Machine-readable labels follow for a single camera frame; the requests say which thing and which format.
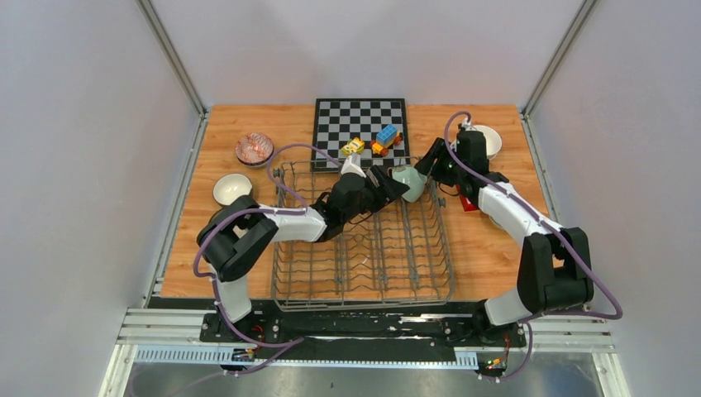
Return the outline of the mint green bowl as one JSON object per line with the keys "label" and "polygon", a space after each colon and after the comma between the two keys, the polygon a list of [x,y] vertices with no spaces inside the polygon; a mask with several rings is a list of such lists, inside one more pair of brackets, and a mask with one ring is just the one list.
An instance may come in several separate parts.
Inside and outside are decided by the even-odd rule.
{"label": "mint green bowl", "polygon": [[414,203],[422,196],[427,184],[427,177],[421,174],[411,165],[400,165],[391,169],[394,180],[408,186],[408,190],[402,194],[402,198],[409,203]]}

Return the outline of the beige bowl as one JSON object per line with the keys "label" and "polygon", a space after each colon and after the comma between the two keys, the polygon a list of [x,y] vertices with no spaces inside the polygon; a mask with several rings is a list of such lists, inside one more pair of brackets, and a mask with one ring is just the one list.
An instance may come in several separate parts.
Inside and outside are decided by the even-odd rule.
{"label": "beige bowl", "polygon": [[474,129],[484,135],[486,142],[486,156],[489,160],[494,159],[503,147],[502,137],[492,127],[485,125],[475,125]]}

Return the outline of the blue zigzag bowl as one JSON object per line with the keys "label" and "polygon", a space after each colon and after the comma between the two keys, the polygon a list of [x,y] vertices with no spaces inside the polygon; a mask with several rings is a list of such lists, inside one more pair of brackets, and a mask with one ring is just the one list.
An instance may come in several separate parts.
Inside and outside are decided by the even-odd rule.
{"label": "blue zigzag bowl", "polygon": [[236,158],[254,162],[269,159],[274,154],[274,143],[263,133],[252,132],[236,143]]}

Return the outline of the teal white dotted bowl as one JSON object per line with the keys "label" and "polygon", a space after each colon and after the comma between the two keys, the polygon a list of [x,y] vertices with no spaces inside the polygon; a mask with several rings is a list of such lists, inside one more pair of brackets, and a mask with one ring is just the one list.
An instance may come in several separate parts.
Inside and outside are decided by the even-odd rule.
{"label": "teal white dotted bowl", "polygon": [[232,204],[240,196],[250,195],[253,184],[243,174],[232,173],[222,176],[212,188],[214,200],[222,207]]}

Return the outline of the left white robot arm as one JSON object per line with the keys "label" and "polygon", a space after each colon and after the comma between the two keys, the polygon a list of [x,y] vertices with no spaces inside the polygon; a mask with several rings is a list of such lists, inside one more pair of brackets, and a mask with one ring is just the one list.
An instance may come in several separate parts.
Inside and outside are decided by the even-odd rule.
{"label": "left white robot arm", "polygon": [[304,208],[258,204],[245,194],[222,208],[198,234],[194,263],[205,260],[221,329],[232,341],[245,341],[253,331],[252,303],[246,279],[268,245],[274,242],[327,242],[362,214],[374,214],[402,198],[409,185],[383,166],[367,170],[344,165],[332,188]]}

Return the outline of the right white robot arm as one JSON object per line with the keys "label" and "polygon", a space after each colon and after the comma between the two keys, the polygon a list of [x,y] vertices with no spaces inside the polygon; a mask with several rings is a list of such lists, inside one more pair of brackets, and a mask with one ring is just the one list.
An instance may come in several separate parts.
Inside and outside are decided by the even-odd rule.
{"label": "right white robot arm", "polygon": [[459,196],[490,216],[521,248],[516,287],[477,305],[471,324],[477,342],[493,345],[507,325],[593,298],[586,233],[551,223],[507,177],[490,170],[482,132],[461,131],[453,144],[438,137],[416,168],[438,184],[457,187]]}

